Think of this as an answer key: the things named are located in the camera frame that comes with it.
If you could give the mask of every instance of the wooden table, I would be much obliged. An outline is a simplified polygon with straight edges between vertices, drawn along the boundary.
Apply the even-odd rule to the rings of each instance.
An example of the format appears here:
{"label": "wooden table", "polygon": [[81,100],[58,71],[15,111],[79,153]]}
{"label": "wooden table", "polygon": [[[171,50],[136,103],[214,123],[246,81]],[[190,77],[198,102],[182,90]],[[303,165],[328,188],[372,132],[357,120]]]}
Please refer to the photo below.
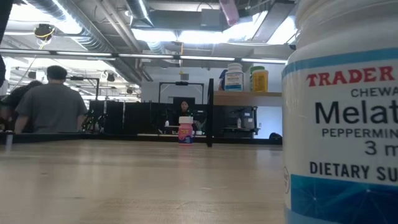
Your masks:
{"label": "wooden table", "polygon": [[234,144],[15,144],[0,151],[0,223],[282,224],[281,155]]}

